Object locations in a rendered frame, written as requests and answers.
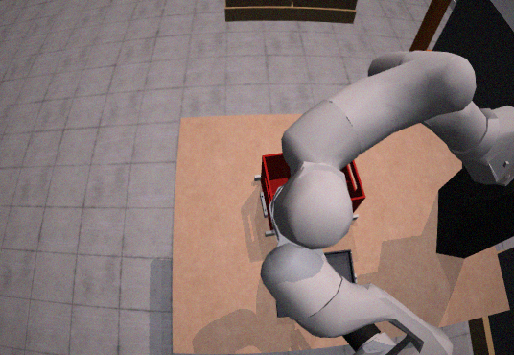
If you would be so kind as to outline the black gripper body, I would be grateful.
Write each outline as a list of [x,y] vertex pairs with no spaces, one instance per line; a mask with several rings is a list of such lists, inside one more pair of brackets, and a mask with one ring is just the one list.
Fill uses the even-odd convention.
[[373,323],[365,326],[364,328],[351,332],[347,335],[343,335],[342,337],[349,343],[349,345],[354,349],[354,351],[357,352],[358,349],[366,341],[368,341],[371,337],[378,333],[380,334],[381,331]]

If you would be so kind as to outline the dark red crate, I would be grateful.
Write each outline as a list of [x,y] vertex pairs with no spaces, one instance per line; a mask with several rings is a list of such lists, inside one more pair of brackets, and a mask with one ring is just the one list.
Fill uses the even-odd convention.
[[[355,188],[349,166],[345,166],[341,171],[345,174],[347,189],[350,198],[352,198],[353,213],[360,206],[365,199],[365,193],[362,188],[361,179],[353,160],[350,164],[357,189]],[[271,216],[269,212],[269,205],[274,197],[278,187],[285,184],[291,177],[290,167],[284,159],[282,153],[280,154],[267,154],[262,155],[262,172],[261,172],[261,185],[264,192],[266,208],[268,211],[269,228],[273,230]],[[272,192],[271,192],[272,191]]]

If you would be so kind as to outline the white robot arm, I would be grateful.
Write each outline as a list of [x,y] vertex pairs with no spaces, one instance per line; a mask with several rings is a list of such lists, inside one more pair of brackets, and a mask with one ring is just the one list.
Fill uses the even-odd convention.
[[514,107],[478,108],[475,90],[475,71],[462,56],[388,52],[372,60],[368,77],[322,100],[285,130],[282,154],[291,177],[269,205],[279,242],[260,275],[290,319],[313,336],[336,338],[389,321],[406,337],[396,345],[378,333],[353,355],[452,355],[441,329],[376,285],[346,280],[322,249],[338,243],[353,220],[341,169],[396,131],[423,124],[475,182],[506,186],[514,178]]

